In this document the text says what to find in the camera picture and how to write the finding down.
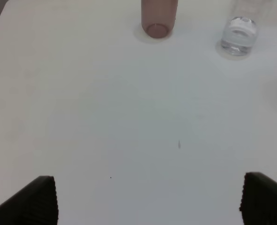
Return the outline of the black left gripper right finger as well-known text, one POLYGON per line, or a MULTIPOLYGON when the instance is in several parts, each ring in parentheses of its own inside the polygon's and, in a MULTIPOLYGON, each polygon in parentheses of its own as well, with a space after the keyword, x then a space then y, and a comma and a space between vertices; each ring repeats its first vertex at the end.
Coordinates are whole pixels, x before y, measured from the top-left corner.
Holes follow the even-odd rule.
POLYGON ((244 225, 277 225, 277 182, 261 172, 246 173, 239 211, 244 225))

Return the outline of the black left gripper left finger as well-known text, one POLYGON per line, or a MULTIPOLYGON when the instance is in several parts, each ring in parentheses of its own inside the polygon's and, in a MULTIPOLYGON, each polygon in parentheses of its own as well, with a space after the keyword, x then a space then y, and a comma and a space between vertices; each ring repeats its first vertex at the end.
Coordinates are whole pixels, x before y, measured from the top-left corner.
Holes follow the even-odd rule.
POLYGON ((0 205, 0 225, 56 225, 58 201, 53 176, 39 176, 0 205))

